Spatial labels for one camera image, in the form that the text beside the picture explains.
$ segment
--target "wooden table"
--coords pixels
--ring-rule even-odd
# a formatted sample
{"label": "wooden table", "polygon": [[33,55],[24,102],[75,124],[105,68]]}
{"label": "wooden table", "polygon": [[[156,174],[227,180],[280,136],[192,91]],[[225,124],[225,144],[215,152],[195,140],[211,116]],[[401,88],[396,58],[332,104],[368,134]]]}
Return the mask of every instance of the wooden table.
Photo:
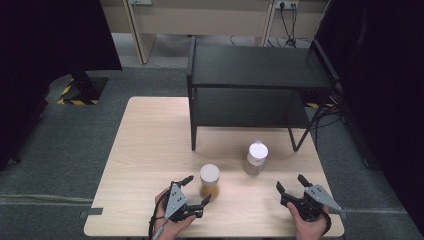
{"label": "wooden table", "polygon": [[[294,130],[299,137],[303,130]],[[297,175],[322,184],[330,192],[312,139],[308,136],[293,152],[286,129],[200,127],[196,151],[191,151],[188,100],[185,97],[133,97],[128,102],[92,208],[89,236],[147,236],[154,197],[171,181],[189,175],[182,188],[189,204],[198,204],[200,168],[215,164],[221,171],[220,195],[205,207],[180,237],[287,237],[294,236],[292,217],[280,205],[275,188],[280,181],[294,196],[303,194]],[[269,149],[258,176],[243,168],[248,147],[262,140]],[[339,215],[326,236],[341,236]]]}

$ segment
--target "jar with orange contents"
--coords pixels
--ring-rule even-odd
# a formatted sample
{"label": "jar with orange contents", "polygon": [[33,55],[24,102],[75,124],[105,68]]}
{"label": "jar with orange contents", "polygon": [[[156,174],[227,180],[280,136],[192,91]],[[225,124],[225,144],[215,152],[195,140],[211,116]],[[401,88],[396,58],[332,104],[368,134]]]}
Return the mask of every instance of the jar with orange contents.
{"label": "jar with orange contents", "polygon": [[205,198],[211,195],[211,201],[214,201],[219,195],[219,168],[213,164],[206,164],[200,169],[200,196]]}

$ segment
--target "gray carpet floor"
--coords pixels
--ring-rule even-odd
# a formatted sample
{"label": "gray carpet floor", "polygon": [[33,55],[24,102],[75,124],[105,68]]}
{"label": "gray carpet floor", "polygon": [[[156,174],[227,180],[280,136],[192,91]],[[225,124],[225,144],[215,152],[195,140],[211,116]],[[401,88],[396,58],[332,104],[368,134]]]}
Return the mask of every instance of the gray carpet floor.
{"label": "gray carpet floor", "polygon": [[[140,66],[131,44],[125,42],[128,39],[122,38],[116,45],[121,62],[129,67],[89,72],[109,78],[97,105],[57,104],[71,77],[51,84],[49,104],[21,148],[22,162],[0,171],[1,240],[102,239],[84,235],[84,214],[95,196],[128,99],[187,95],[184,64],[189,41],[159,38],[151,62]],[[158,64],[165,60],[168,67]],[[309,115],[314,112],[306,110]],[[327,123],[331,124],[317,129],[317,151],[333,196],[347,212],[345,235],[339,239],[423,239],[382,172],[364,166],[340,115],[327,116],[320,125]]]}

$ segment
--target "hand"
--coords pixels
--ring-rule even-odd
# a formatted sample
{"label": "hand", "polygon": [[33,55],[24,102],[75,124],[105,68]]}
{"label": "hand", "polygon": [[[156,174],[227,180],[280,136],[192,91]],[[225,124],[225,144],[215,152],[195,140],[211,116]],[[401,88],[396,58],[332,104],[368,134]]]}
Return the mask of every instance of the hand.
{"label": "hand", "polygon": [[[160,197],[165,194],[169,189],[164,189],[159,195],[155,197],[155,204],[159,201]],[[173,221],[168,221],[165,218],[165,210],[163,206],[163,200],[162,203],[159,204],[158,212],[156,214],[156,222],[153,230],[153,236],[156,234],[158,229],[161,226],[164,226],[162,234],[159,236],[158,240],[173,240],[177,237],[177,235],[186,227],[190,226],[190,224],[196,219],[196,216],[190,216],[183,221],[180,221],[178,223],[175,223]]]}
{"label": "hand", "polygon": [[[327,221],[322,214],[314,222],[304,221],[293,203],[288,202],[287,207],[293,217],[296,226],[297,240],[319,240],[327,227]],[[324,205],[324,211],[328,213],[328,206]]]}

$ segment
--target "yellow and black hazard tape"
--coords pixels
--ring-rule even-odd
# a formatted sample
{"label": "yellow and black hazard tape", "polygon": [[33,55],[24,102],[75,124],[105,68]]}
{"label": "yellow and black hazard tape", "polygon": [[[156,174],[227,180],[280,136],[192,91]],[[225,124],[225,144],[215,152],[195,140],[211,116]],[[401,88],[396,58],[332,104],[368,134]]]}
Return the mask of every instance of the yellow and black hazard tape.
{"label": "yellow and black hazard tape", "polygon": [[78,99],[76,98],[68,98],[66,95],[69,94],[69,91],[71,90],[71,87],[75,86],[73,85],[74,79],[71,79],[69,81],[68,85],[65,87],[65,89],[62,92],[62,95],[60,96],[60,99],[57,101],[57,104],[69,104],[69,105],[96,105],[99,100],[98,99]]}
{"label": "yellow and black hazard tape", "polygon": [[[311,107],[311,108],[319,108],[318,103],[305,103],[304,107]],[[332,108],[334,107],[333,103],[326,103],[324,107]]]}

